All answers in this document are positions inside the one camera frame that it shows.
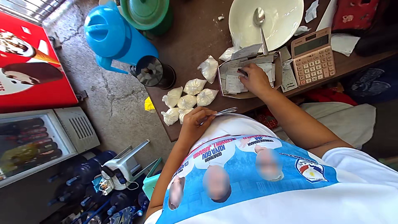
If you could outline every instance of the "logo on shirt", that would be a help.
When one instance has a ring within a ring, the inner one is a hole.
[[[296,160],[296,169],[311,183],[328,181],[324,176],[324,167],[320,164],[298,159]]]

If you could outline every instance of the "campaign print on shirt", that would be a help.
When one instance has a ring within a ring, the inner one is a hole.
[[[242,140],[247,148],[241,145]],[[256,145],[258,148],[275,151],[278,163],[281,163],[282,176],[268,181],[259,174],[256,169]],[[157,221],[159,224],[180,222],[198,214],[254,198],[285,191],[322,188],[338,182],[334,168],[321,165],[312,159],[307,151],[270,136],[241,135],[217,138],[193,150],[183,165],[182,171],[179,169],[172,180],[177,187],[173,187],[171,194],[170,189],[166,191],[162,215]],[[211,195],[213,198],[210,198],[209,190],[203,182],[206,177],[213,178],[213,181],[227,180],[226,188],[215,188],[216,197]],[[183,191],[181,198],[177,194],[180,191]]]

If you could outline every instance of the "red freezer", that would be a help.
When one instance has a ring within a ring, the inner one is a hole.
[[[0,113],[77,104],[45,30],[1,12],[0,21]]]

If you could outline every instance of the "white t-shirt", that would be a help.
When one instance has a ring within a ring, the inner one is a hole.
[[[282,179],[257,173],[256,146],[277,152]],[[206,167],[217,163],[230,180],[224,202],[211,200],[202,184]],[[216,118],[176,175],[185,177],[181,204],[169,209],[167,190],[163,209],[145,224],[398,223],[398,172],[351,148],[320,159],[243,115]]]

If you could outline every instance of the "blue plastic pitcher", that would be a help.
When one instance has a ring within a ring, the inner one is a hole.
[[[112,60],[135,66],[143,56],[159,57],[155,46],[122,17],[114,1],[90,11],[84,22],[84,35],[96,54],[97,64],[109,71],[128,74],[112,67]]]

